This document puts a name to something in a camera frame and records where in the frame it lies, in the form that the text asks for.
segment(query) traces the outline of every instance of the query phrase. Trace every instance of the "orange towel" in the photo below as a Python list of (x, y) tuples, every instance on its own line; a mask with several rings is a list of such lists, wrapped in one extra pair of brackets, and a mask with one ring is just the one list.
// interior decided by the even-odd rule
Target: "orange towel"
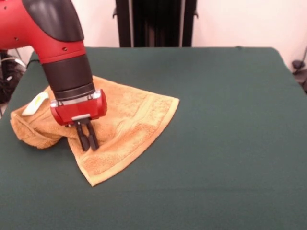
[(100, 148), (83, 152), (76, 129), (56, 123), (49, 103), (54, 95), (45, 89), (45, 100), (32, 116), (22, 116), (27, 105), (11, 113), (11, 125), (19, 140), (45, 149), (67, 137), (76, 162), (91, 186), (116, 175), (139, 157), (163, 132), (175, 114), (179, 99), (120, 85), (94, 76), (95, 87), (104, 90), (107, 115), (92, 121)]

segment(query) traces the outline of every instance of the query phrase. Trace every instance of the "towel label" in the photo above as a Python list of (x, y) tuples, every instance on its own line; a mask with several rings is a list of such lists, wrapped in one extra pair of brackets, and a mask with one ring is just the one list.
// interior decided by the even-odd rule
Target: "towel label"
[(48, 99), (49, 95), (47, 92), (41, 92), (39, 93), (25, 108), (25, 110), (22, 113), (22, 116), (32, 116), (34, 115), (39, 107), (42, 105), (44, 100)]

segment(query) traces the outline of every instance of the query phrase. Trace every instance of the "green tablecloth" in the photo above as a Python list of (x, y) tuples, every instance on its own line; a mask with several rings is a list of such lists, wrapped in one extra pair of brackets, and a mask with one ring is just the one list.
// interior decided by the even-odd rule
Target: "green tablecloth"
[(93, 74), (178, 97), (170, 125), (92, 188), (67, 141), (38, 150), (9, 114), (47, 87), (31, 63), (0, 121), (1, 230), (306, 230), (307, 103), (271, 48), (88, 48)]

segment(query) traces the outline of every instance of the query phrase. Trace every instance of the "white wall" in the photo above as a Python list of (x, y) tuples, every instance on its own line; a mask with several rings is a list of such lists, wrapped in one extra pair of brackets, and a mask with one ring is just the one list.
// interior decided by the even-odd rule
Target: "white wall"
[[(118, 47), (115, 0), (72, 0), (86, 46)], [(193, 46), (270, 46), (291, 68), (307, 45), (307, 0), (198, 0)], [(27, 47), (20, 53), (27, 61)]]
[(198, 0), (193, 46), (270, 46), (285, 64), (307, 46), (307, 0)]

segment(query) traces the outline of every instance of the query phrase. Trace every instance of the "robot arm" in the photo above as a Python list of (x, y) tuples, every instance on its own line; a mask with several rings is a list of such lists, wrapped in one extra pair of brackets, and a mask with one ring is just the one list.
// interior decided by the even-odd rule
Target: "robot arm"
[[(71, 0), (0, 0), (0, 49), (32, 46), (55, 100), (50, 110), (62, 126), (76, 126), (83, 150), (96, 150), (91, 120), (106, 114), (106, 96), (96, 90), (84, 36)], [(82, 132), (84, 124), (89, 137)]]

